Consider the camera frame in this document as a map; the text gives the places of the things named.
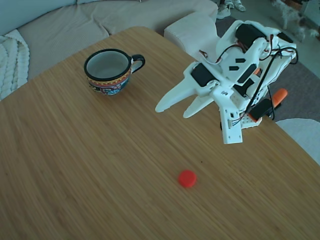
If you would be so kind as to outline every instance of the mug handle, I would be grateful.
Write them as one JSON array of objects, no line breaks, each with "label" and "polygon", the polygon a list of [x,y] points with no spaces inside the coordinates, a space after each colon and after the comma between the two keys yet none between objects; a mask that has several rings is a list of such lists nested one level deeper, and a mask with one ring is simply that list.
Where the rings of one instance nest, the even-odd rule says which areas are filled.
[{"label": "mug handle", "polygon": [[134,65],[132,65],[132,74],[136,71],[138,71],[139,69],[141,69],[145,64],[146,64],[146,60],[145,57],[140,55],[140,54],[135,54],[132,56],[132,61],[133,63],[136,61],[140,61]]}]

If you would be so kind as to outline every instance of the gray rug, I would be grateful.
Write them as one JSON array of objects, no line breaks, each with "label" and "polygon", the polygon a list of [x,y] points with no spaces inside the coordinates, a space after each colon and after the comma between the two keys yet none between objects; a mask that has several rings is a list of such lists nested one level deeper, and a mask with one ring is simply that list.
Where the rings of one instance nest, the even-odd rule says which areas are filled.
[{"label": "gray rug", "polygon": [[[232,17],[217,19],[218,35],[221,37],[234,21]],[[320,79],[316,75],[301,63],[290,64],[270,85],[271,93],[280,88],[287,89],[288,96],[276,110],[275,121],[300,118],[320,122]]]}]

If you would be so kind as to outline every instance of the sofa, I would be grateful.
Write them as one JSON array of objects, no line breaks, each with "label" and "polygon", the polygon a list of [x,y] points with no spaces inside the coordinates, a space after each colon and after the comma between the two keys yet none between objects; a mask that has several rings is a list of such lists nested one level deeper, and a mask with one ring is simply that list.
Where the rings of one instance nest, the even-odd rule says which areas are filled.
[{"label": "sofa", "polygon": [[18,29],[30,50],[30,80],[127,28],[144,26],[163,34],[192,12],[215,20],[217,11],[211,0],[4,0],[0,23],[6,24],[0,25],[0,36]]}]

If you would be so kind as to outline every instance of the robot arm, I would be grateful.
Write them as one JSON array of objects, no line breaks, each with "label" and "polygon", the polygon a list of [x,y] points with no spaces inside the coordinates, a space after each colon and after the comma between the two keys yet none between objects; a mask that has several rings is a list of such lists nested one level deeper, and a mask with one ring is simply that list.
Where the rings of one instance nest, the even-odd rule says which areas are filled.
[{"label": "robot arm", "polygon": [[220,56],[217,62],[212,64],[204,58],[189,65],[183,72],[184,79],[160,100],[155,111],[163,112],[183,99],[197,95],[183,114],[184,118],[189,118],[216,102],[223,142],[241,143],[242,129],[258,126],[261,122],[261,119],[252,121],[248,117],[248,106],[265,96],[268,85],[296,56],[294,50],[281,52],[281,57],[274,56],[279,53],[278,49],[296,48],[279,34],[278,29],[257,22],[235,21],[216,45]]}]

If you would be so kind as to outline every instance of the white ottoman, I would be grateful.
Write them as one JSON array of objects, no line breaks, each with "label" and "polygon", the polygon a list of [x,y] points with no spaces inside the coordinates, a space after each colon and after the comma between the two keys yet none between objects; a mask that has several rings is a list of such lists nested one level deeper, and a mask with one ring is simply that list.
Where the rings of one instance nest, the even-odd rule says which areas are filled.
[{"label": "white ottoman", "polygon": [[212,61],[217,59],[217,35],[215,21],[201,12],[194,12],[174,22],[164,30],[164,37],[187,54],[200,61],[199,50],[208,53]]}]

